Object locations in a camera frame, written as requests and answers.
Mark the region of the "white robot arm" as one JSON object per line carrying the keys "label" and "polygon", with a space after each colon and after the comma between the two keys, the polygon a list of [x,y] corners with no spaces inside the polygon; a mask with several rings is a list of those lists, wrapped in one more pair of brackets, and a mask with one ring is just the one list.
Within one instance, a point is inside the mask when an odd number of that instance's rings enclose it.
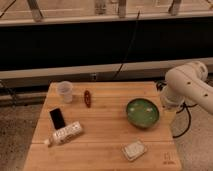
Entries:
{"label": "white robot arm", "polygon": [[160,92],[162,105],[177,108],[188,98],[213,115],[213,87],[206,83],[207,76],[208,69],[200,61],[170,69],[165,74],[166,86]]}

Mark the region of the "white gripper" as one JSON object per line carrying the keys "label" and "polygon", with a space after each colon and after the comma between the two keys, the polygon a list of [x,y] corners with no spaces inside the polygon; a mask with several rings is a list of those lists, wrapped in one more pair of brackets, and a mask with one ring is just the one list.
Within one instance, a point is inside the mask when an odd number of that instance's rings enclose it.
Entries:
{"label": "white gripper", "polygon": [[160,100],[164,108],[173,109],[178,108],[184,102],[184,97],[170,87],[164,87],[160,92]]}

